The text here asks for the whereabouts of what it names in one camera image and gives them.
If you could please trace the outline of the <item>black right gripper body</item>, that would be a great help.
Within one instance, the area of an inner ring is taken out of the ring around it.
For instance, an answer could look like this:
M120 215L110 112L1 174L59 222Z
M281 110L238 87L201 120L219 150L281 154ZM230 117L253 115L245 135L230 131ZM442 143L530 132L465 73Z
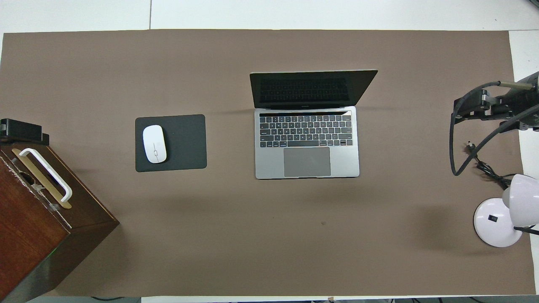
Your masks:
M524 111L537 106L539 102L538 74L538 72L535 72L517 82L500 81L499 86L510 88L510 90L506 94L496 97L496 102L490 105L489 113L485 114L481 119L483 121L504 120L507 122ZM507 131L531 128L534 132L537 132L538 126L539 118L536 110L511 123Z

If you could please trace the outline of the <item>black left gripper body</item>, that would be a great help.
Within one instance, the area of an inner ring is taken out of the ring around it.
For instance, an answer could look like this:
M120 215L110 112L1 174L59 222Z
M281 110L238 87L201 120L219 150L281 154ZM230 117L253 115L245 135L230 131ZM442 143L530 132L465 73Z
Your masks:
M43 141L42 126L14 119L1 119L0 140L3 143L15 141L40 143Z

